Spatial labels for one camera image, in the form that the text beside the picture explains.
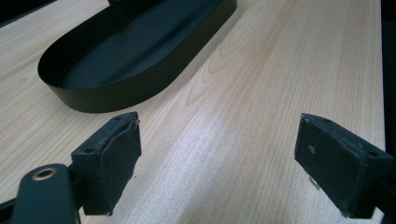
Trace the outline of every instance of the oval tray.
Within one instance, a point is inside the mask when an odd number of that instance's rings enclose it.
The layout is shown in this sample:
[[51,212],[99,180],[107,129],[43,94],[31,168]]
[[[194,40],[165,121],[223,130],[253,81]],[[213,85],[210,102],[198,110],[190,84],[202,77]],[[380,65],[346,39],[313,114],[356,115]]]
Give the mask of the oval tray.
[[236,0],[140,2],[113,3],[44,52],[38,74],[65,104],[102,113],[147,100],[176,79],[236,9]]

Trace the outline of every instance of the black clamp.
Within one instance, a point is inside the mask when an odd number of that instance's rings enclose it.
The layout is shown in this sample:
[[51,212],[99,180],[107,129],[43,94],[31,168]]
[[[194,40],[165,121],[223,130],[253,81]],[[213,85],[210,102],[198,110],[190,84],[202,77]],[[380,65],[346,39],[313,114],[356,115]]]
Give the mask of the black clamp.
[[396,223],[394,158],[331,120],[302,114],[294,151],[345,217],[371,218],[376,207]]
[[16,199],[0,204],[0,223],[80,223],[86,215],[111,215],[141,155],[136,112],[111,119],[72,152],[73,163],[29,172]]

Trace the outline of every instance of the wood grain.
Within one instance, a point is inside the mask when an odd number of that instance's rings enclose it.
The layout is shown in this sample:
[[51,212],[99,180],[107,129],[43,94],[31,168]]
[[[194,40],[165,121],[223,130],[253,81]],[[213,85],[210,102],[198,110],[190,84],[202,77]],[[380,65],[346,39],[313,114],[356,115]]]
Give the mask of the wood grain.
[[39,79],[57,38],[107,6],[58,0],[0,28],[0,202],[37,166],[137,111],[143,155],[112,217],[84,223],[378,223],[342,217],[293,158],[300,114],[384,148],[379,1],[245,0],[167,89],[84,114]]

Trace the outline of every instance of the worn black plastic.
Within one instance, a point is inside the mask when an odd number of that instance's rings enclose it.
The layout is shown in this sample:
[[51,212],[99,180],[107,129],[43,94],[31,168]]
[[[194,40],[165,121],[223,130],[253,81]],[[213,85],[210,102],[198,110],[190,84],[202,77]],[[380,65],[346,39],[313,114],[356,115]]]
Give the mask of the worn black plastic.
[[109,2],[38,65],[41,79],[79,111],[119,110],[162,91],[236,9],[236,0]]
[[79,223],[65,165],[36,168],[21,180],[11,223]]
[[86,215],[112,214],[141,155],[137,113],[115,117],[72,153],[88,192]]
[[295,159],[346,216],[370,218],[378,181],[394,162],[386,152],[331,120],[302,114]]
[[396,223],[396,163],[393,164],[391,175],[380,180],[375,188],[375,204],[385,214],[382,224]]
[[119,115],[72,153],[69,167],[28,173],[18,197],[0,204],[0,223],[80,223],[81,206],[86,215],[111,215],[141,153],[137,113]]

